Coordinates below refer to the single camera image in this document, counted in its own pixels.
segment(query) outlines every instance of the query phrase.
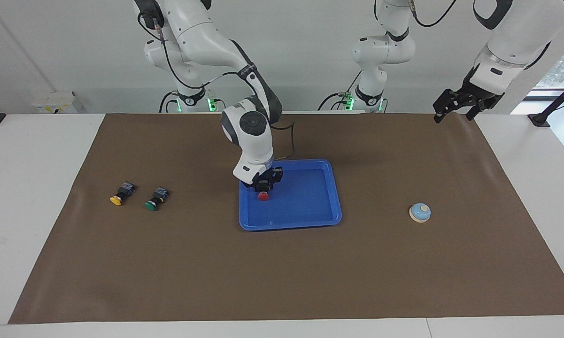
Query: white table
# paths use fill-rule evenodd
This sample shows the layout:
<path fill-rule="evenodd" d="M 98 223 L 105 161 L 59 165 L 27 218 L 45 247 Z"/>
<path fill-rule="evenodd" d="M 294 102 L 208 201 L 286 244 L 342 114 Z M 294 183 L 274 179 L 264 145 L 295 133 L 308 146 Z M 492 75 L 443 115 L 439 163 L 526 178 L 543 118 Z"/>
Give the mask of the white table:
<path fill-rule="evenodd" d="M 564 316 L 6 325 L 103 117 L 9 115 L 0 126 L 0 337 L 564 338 Z M 564 272 L 563 145 L 525 116 L 477 122 Z"/>

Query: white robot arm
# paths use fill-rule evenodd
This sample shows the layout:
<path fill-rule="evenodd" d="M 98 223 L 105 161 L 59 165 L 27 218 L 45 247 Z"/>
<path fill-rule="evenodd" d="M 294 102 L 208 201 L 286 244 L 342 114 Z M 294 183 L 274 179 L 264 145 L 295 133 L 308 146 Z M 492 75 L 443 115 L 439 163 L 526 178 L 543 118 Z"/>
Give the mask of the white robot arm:
<path fill-rule="evenodd" d="M 353 47 L 353 60 L 361 66 L 359 84 L 351 90 L 354 109 L 372 111 L 378 108 L 386 85 L 383 64 L 404 63 L 415 54 L 415 41 L 409 36 L 411 11 L 408 0 L 380 0 L 375 9 L 384 36 L 367 36 Z"/>
<path fill-rule="evenodd" d="M 172 64 L 177 62 L 174 75 L 183 76 L 182 81 L 186 84 L 178 86 L 178 90 L 194 95 L 199 95 L 201 90 L 204 92 L 204 85 L 196 85 L 198 75 L 186 64 L 188 61 L 205 66 L 232 67 L 253 90 L 253 96 L 224 109 L 222 127 L 228 140 L 242 148 L 234 175 L 258 192 L 273 188 L 273 184 L 282 178 L 282 171 L 271 167 L 273 147 L 269 125 L 280 119 L 282 105 L 241 47 L 217 30 L 207 14 L 210 0 L 135 1 L 140 13 L 144 13 L 146 27 L 159 32 L 164 61 L 167 62 L 168 55 Z M 160 60 L 154 64 L 164 68 L 163 55 L 156 51 L 156 47 L 151 52 L 152 44 L 154 42 L 147 45 L 147 55 L 151 55 L 153 61 Z"/>
<path fill-rule="evenodd" d="M 415 12 L 413 0 L 409 0 Z M 492 109 L 505 90 L 522 71 L 542 57 L 551 40 L 564 28 L 564 0 L 495 0 L 492 15 L 474 14 L 486 28 L 493 30 L 474 66 L 456 92 L 446 89 L 434 102 L 440 123 L 449 112 L 469 107 L 472 120 L 484 109 Z"/>

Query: brown mat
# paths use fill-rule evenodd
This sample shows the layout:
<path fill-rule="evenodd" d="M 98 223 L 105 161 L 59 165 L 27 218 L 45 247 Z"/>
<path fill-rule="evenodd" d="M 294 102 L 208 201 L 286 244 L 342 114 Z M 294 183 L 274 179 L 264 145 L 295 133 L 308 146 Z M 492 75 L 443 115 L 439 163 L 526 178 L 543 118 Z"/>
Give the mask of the brown mat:
<path fill-rule="evenodd" d="M 219 116 L 108 115 L 9 322 L 564 314 L 564 275 L 475 123 L 293 120 L 296 158 L 332 163 L 339 225 L 243 231 Z M 139 188 L 116 207 L 125 180 Z"/>

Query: blue round object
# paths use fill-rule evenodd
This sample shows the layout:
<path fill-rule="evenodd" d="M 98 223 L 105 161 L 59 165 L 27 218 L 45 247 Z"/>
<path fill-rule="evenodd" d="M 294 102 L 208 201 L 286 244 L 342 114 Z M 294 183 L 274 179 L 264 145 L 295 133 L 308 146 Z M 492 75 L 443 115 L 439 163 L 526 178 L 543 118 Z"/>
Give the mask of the blue round object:
<path fill-rule="evenodd" d="M 414 221 L 423 223 L 430 219 L 430 207 L 424 203 L 416 203 L 409 209 L 409 215 Z"/>

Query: red object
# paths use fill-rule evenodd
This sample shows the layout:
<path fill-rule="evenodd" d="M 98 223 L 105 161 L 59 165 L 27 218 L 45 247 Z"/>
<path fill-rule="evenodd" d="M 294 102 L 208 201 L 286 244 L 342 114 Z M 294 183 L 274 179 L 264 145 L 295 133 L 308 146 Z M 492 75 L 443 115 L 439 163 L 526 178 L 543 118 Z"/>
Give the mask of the red object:
<path fill-rule="evenodd" d="M 259 192 L 259 195 L 257 196 L 257 198 L 259 199 L 259 201 L 267 201 L 269 200 L 269 194 L 267 194 L 266 192 Z"/>

